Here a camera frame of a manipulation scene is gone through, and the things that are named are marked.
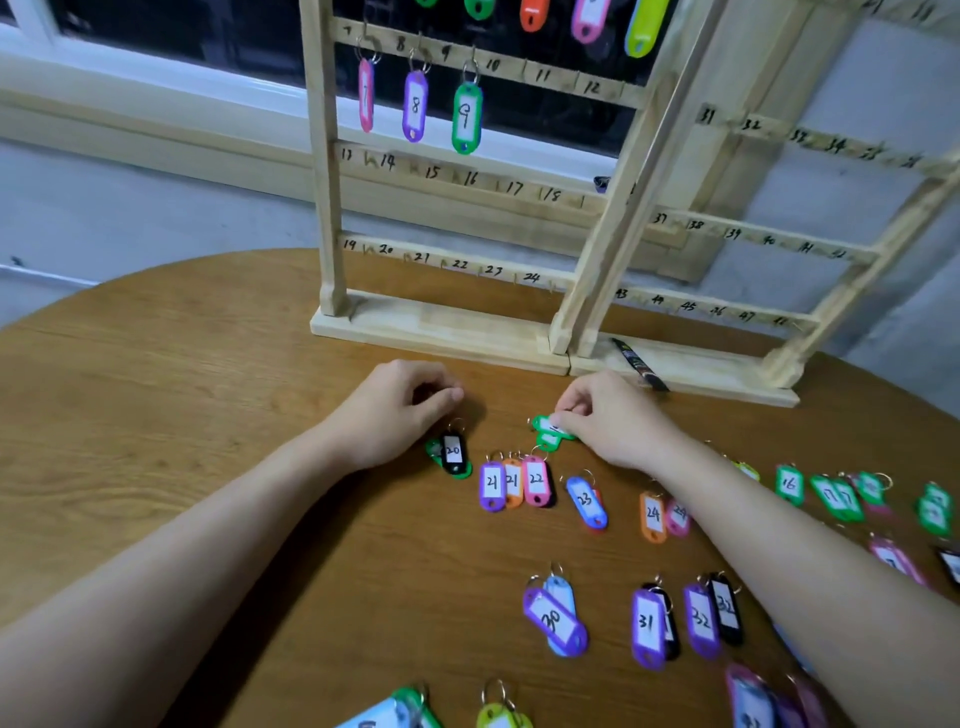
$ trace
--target black key tag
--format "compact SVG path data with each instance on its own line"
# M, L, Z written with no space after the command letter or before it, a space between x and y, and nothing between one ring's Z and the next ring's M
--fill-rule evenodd
M451 475L465 475L469 466L467 458L467 441L462 433L453 427L441 435L440 464Z
M740 619L740 610L737 609L736 596L733 595L730 580L722 571L712 573L708 577L707 588L717 608L720 639L727 644L743 644L743 622Z
M666 660L676 660L680 657L680 633L677 632L677 622L673 619L673 602L670 595L660 585L662 582L657 577L657 581L644 584L643 589L648 590L660 598L663 604L663 644L666 652Z

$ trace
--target round table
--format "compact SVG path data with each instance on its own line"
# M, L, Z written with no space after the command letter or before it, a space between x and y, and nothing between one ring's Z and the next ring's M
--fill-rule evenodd
M374 256L348 256L365 290L549 321L560 296ZM308 322L317 254L281 250L163 266L81 292L0 331L0 623L143 538L321 419L378 362L415 354L318 338ZM615 306L605 330L750 354L766 337ZM474 463L529 450L527 418L552 410L570 379L449 360L468 401ZM793 410L670 395L694 436L770 482L805 473L888 473L891 532L932 588L955 597L912 505L927 480L950 487L960 423L875 376L820 355ZM174 705L170 725L330 726L422 680L446 726L473 725L488 678L540 728L718 725L730 719L723 666L736 659L790 692L798 668L745 590L746 644L709 662L685 643L663 672L631 656L631 594L660 574L683 586L729 567L694 526L662 546L638 528L641 474L580 443L549 458L555 481L590 469L610 527L589 531L560 489L556 507L483 511L417 446L349 478L307 515ZM804 510L827 520L808 492ZM532 574L563 566L590 634L586 654L554 655L521 613ZM828 710L845 721L828 697Z

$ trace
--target window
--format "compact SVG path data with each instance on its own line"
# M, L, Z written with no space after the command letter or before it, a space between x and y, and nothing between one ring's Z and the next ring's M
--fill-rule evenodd
M500 0L487 21L474 21L462 0L440 0L433 8L413 0L334 0L338 16L390 26L415 36L449 40L478 49L549 63L618 81L645 84L676 0L670 4L660 41L643 59L623 52L623 36L634 0L612 0L607 27L584 46L570 34L573 2L554 0L543 28L526 33L517 3ZM289 85L303 86L297 0L54 0L61 30L179 60L195 61ZM356 97L354 49L336 48L337 87ZM376 101L399 108L408 60L384 54L376 67ZM434 66L429 113L450 119L461 73ZM633 117L632 109L558 91L481 78L484 127L568 147L616 156Z

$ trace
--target hand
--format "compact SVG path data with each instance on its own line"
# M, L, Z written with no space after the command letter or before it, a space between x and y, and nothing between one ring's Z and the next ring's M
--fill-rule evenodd
M437 391L414 404L414 392L423 385ZM325 450L344 474L374 468L400 456L463 398L463 386L443 364L395 359L378 364L343 404L301 438Z
M552 424L623 468L649 473L686 438L639 386L611 371L575 379L556 410Z

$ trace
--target orange key tag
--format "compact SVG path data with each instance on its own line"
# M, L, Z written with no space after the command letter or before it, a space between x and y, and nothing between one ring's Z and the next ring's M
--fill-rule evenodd
M663 525L663 499L650 491L640 494L640 532L651 544L666 541L666 527Z
M520 27L527 33L536 33L546 22L550 0L523 0L520 3Z
M507 473L507 508L519 508L523 504L523 463L514 457L503 460Z

